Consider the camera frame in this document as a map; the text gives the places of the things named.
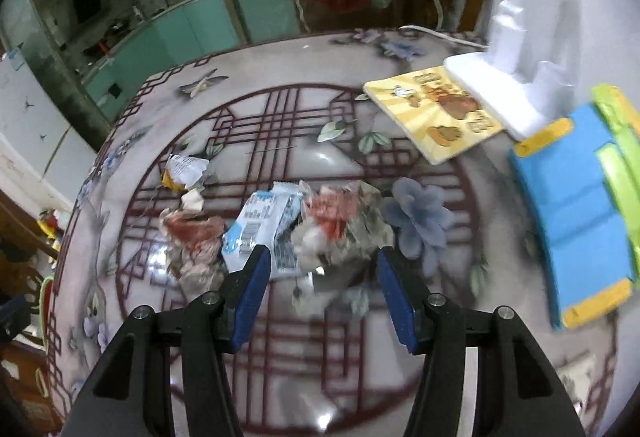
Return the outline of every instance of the yellow book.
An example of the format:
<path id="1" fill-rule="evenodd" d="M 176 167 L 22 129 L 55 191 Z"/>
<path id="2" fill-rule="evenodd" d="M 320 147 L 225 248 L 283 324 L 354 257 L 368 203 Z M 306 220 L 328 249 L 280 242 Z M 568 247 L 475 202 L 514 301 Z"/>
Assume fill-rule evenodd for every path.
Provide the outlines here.
<path id="1" fill-rule="evenodd" d="M 364 91 L 404 130 L 431 164 L 439 164 L 502 131 L 444 67 L 369 81 Z"/>

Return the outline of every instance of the table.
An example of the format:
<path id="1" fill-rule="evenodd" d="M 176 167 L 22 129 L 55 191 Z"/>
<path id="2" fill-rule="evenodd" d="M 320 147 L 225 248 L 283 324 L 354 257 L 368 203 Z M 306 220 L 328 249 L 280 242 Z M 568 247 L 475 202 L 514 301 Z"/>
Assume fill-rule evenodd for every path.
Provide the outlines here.
<path id="1" fill-rule="evenodd" d="M 443 271 L 430 287 L 464 306 L 486 311 L 513 306 L 554 365 L 591 351 L 596 377 L 582 420 L 595 432 L 612 383 L 617 318 L 571 332 L 551 329 L 542 266 L 523 251 L 527 221 L 514 214 L 513 197 L 504 193 L 512 142 L 500 134 L 451 162 L 429 166 L 373 103 L 354 97 L 366 81 L 442 64 L 449 46 L 422 38 L 417 44 L 426 55 L 402 64 L 382 57 L 372 45 L 336 45 L 340 37 L 311 36 L 212 54 L 145 82 L 100 150 L 61 250 L 47 327 L 56 408 L 63 416 L 68 413 L 100 356 L 100 344 L 135 306 L 166 310 L 193 296 L 164 272 L 158 232 L 158 214 L 179 200 L 159 186 L 164 162 L 190 140 L 193 150 L 202 150 L 206 142 L 225 145 L 216 157 L 219 184 L 207 187 L 204 196 L 207 211 L 230 221 L 255 189 L 270 188 L 274 179 L 302 178 L 317 186 L 364 178 L 387 188 L 407 175 L 444 187 L 457 220 Z M 194 99 L 177 91 L 213 68 L 228 79 Z M 358 121 L 334 142 L 316 143 L 322 125 L 341 117 Z M 143 128 L 146 135 L 113 162 L 110 152 Z M 363 156 L 356 149 L 358 136 L 370 128 L 393 142 Z M 467 275 L 480 245 L 490 285 L 475 301 Z M 330 422 L 332 431 L 350 436 L 399 434 L 422 360 L 397 342 L 382 296 L 373 295 L 364 319 L 330 308 L 307 323 L 292 313 L 293 287 L 290 280 L 270 285 L 252 341 L 227 361 L 245 432 L 313 435 Z M 100 331 L 87 331 L 86 324 Z M 472 427 L 474 356 L 469 350 L 460 435 L 469 435 Z M 180 359 L 174 356 L 174 419 L 178 433 L 186 435 L 181 393 Z"/>

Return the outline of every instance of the metal screw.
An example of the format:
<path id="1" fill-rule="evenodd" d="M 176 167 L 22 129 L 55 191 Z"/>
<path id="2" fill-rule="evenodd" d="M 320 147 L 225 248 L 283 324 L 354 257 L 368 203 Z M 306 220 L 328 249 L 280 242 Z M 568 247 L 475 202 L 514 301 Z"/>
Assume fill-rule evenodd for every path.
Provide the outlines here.
<path id="1" fill-rule="evenodd" d="M 503 320 L 510 320 L 511 318 L 513 318 L 513 314 L 513 309 L 511 307 L 507 307 L 506 305 L 503 305 L 498 309 L 498 316 L 500 316 L 500 318 L 502 318 Z"/>
<path id="2" fill-rule="evenodd" d="M 220 301 L 220 294 L 215 291 L 209 291 L 202 295 L 204 305 L 213 305 Z"/>
<path id="3" fill-rule="evenodd" d="M 136 309 L 133 311 L 133 317 L 137 320 L 143 320 L 153 311 L 154 310 L 149 307 L 149 305 L 141 305 L 140 307 L 136 307 Z"/>
<path id="4" fill-rule="evenodd" d="M 433 294 L 429 295 L 427 301 L 429 302 L 429 305 L 433 305 L 434 307 L 442 307 L 447 302 L 447 299 L 439 292 L 434 292 Z"/>

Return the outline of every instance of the plastic package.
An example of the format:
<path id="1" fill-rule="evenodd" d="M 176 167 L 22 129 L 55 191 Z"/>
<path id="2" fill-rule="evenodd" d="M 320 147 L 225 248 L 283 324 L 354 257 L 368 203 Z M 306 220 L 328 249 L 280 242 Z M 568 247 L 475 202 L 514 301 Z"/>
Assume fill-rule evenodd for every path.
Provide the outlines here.
<path id="1" fill-rule="evenodd" d="M 299 276 L 290 229 L 300 215 L 301 203 L 300 188 L 288 182 L 274 182 L 271 191 L 254 192 L 223 237 L 222 257 L 229 272 L 242 269 L 261 243 L 271 251 L 271 279 Z"/>

